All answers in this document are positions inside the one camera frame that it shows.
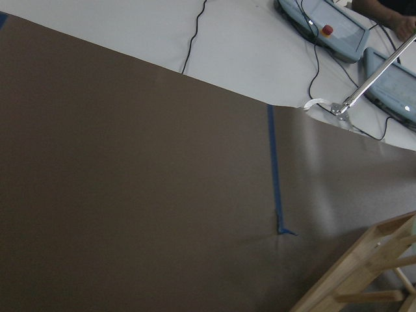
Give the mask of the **person's hand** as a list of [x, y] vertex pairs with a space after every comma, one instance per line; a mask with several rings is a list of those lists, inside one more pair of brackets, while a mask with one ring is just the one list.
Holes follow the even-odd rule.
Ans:
[[395, 27], [395, 34], [401, 42], [405, 42], [415, 32], [415, 16], [401, 16]]

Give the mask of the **person's dark sleeved forearm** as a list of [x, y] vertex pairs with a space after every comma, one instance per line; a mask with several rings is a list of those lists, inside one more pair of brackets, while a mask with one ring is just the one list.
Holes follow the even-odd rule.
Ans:
[[409, 23], [415, 26], [415, 16], [406, 15], [406, 1], [352, 1], [352, 9], [390, 28]]

